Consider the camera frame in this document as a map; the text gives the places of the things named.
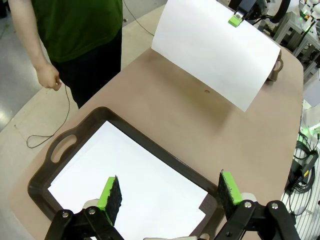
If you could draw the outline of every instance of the hand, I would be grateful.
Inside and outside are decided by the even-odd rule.
[[[39,83],[46,89],[53,89],[58,91],[61,87],[61,81],[59,78],[58,70],[50,63],[36,68],[36,75]]]

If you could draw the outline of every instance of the green t-shirt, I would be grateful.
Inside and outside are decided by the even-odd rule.
[[[110,42],[122,27],[122,0],[32,0],[40,39],[55,62]]]

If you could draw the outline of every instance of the black bracket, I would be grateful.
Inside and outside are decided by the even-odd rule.
[[[77,214],[70,210],[59,210],[45,240],[83,240],[89,237],[96,237],[98,240],[124,240],[96,206],[82,209]]]
[[[286,206],[279,200],[266,206],[243,200],[214,240],[240,240],[246,231],[257,232],[263,240],[300,240]]]

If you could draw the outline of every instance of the bent white paper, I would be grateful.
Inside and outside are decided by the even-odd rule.
[[[273,69],[280,48],[215,0],[169,0],[152,49],[244,112]]]

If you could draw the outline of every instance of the machine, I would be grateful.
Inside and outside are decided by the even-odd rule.
[[[237,27],[243,20],[254,21],[269,18],[272,23],[276,24],[287,12],[293,10],[292,6],[297,7],[298,4],[299,0],[231,0],[229,7],[235,11],[234,20],[238,20],[231,22],[237,22],[236,25],[232,24]]]

